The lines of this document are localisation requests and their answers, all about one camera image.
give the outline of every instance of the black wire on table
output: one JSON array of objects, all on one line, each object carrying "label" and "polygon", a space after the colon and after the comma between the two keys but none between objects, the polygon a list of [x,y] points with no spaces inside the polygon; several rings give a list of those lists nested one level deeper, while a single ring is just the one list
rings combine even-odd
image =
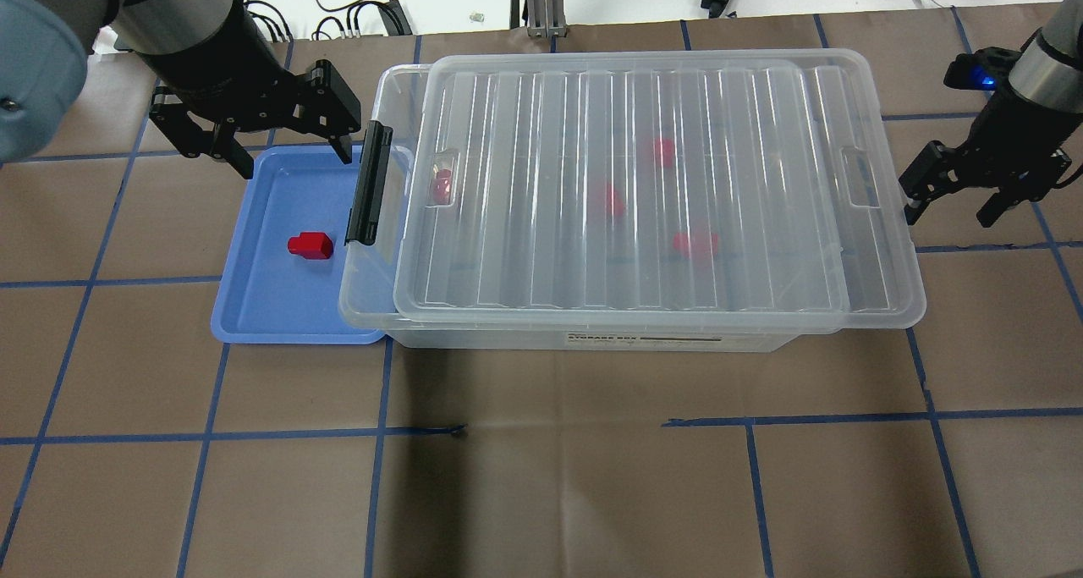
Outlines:
[{"label": "black wire on table", "polygon": [[263,6],[270,8],[271,11],[275,12],[275,14],[278,14],[278,18],[282,19],[282,26],[286,29],[286,36],[289,37],[290,41],[293,41],[293,32],[289,29],[289,22],[286,21],[286,16],[282,14],[282,11],[278,11],[277,6],[265,0],[248,0],[245,2],[245,8],[248,8],[249,4],[262,4]]}]

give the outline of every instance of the red block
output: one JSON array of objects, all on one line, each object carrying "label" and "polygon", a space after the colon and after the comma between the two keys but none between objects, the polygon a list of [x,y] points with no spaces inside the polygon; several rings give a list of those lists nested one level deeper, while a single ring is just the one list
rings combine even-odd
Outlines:
[{"label": "red block", "polygon": [[290,238],[286,244],[290,254],[312,259],[312,261],[325,261],[331,258],[335,251],[335,244],[327,234],[321,231],[302,231],[301,235]]},{"label": "red block", "polygon": [[693,261],[706,259],[710,261],[718,254],[718,234],[706,234],[704,231],[693,231],[691,234],[674,234],[674,250]]},{"label": "red block", "polygon": [[619,219],[624,215],[624,200],[621,199],[621,194],[617,189],[613,188],[612,184],[606,182],[605,184],[605,214],[610,215],[610,219]]},{"label": "red block", "polygon": [[432,203],[446,207],[452,203],[452,170],[441,169],[432,180]]},{"label": "red block", "polygon": [[654,165],[662,169],[677,166],[677,143],[669,137],[658,137],[654,141]]}]

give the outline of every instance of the clear plastic container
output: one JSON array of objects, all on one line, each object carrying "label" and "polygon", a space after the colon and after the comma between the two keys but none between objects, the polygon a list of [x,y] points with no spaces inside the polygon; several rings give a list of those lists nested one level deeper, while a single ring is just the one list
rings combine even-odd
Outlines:
[{"label": "clear plastic container", "polygon": [[377,241],[339,307],[404,345],[772,351],[924,314],[852,51],[452,56],[374,109]]}]

